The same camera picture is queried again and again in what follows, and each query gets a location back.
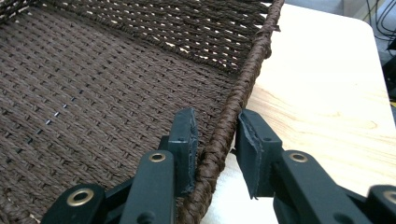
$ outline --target cable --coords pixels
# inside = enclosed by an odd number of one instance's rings
[[[391,37],[393,37],[393,30],[390,30],[390,29],[388,29],[387,27],[384,26],[384,20],[388,16],[389,12],[395,7],[396,1],[394,1],[394,0],[391,1],[387,5],[387,7],[384,9],[384,11],[381,13],[379,18],[377,16],[378,15],[378,13],[377,13],[378,12],[378,1],[379,0],[377,0],[376,3],[375,3],[375,26],[376,26],[376,29],[378,30],[378,32],[381,35],[391,38]]]
[[[392,54],[392,52],[389,49],[389,47],[390,47],[392,41],[396,39],[396,28],[394,28],[394,30],[389,29],[388,27],[386,27],[384,25],[384,20],[389,15],[389,13],[395,8],[396,0],[392,0],[385,7],[384,11],[381,13],[381,15],[379,15],[379,18],[378,18],[378,2],[379,2],[379,0],[375,1],[375,28],[382,36],[379,37],[379,36],[375,35],[375,38],[377,38],[379,40],[387,41],[388,42],[387,51],[388,51],[389,55],[394,57],[394,55]],[[370,7],[369,0],[366,0],[366,4],[367,4],[367,9],[368,9],[368,16],[369,16],[370,26],[373,27],[371,7]]]
[[[370,3],[369,0],[366,0],[366,4],[367,4],[367,11],[368,11],[368,16],[369,16],[369,24],[371,27],[373,27],[373,22],[372,22],[372,14],[371,14],[371,7],[370,7]],[[378,29],[377,26],[377,12],[378,11],[378,0],[375,2],[375,25]],[[384,41],[388,41],[387,39],[381,38],[379,36],[374,35],[375,38],[379,39],[379,40],[384,40]]]
[[[388,32],[393,32],[393,30],[390,30],[390,29],[388,29],[388,28],[386,28],[386,27],[384,26],[384,20],[385,20],[385,18],[388,16],[388,14],[390,13],[390,11],[393,10],[393,8],[395,7],[396,1],[392,1],[392,3],[393,3],[393,5],[388,9],[388,11],[385,11],[385,10],[384,10],[383,14],[385,14],[385,15],[384,15],[384,17],[382,18],[382,21],[381,21],[381,28],[383,28],[384,30],[386,30],[386,31],[388,31]]]

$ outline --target basket bottom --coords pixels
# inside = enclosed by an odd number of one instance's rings
[[[231,77],[58,9],[16,19],[0,27],[0,220],[35,223],[71,186],[126,180],[181,108],[208,142]]]

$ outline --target clamp jaw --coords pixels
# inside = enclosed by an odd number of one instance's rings
[[[109,191],[94,184],[74,186],[56,200],[41,223],[175,223],[175,198],[194,188],[197,147],[194,110],[180,110],[170,134],[162,137],[158,150],[141,158],[134,177]]]
[[[256,112],[239,115],[235,149],[250,198],[274,197],[281,224],[396,223],[396,187],[374,186],[364,198],[337,186],[312,156],[285,151]]]

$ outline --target light wood surface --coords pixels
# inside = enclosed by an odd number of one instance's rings
[[[338,185],[362,195],[396,185],[396,129],[371,27],[289,5],[279,25],[247,108]],[[277,223],[271,199],[249,199],[235,156],[226,163],[202,223]]]

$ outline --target brown woven basket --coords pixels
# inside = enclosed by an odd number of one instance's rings
[[[37,223],[76,184],[130,178],[194,107],[178,222],[199,223],[278,30],[283,0],[263,2],[0,1],[0,221]]]

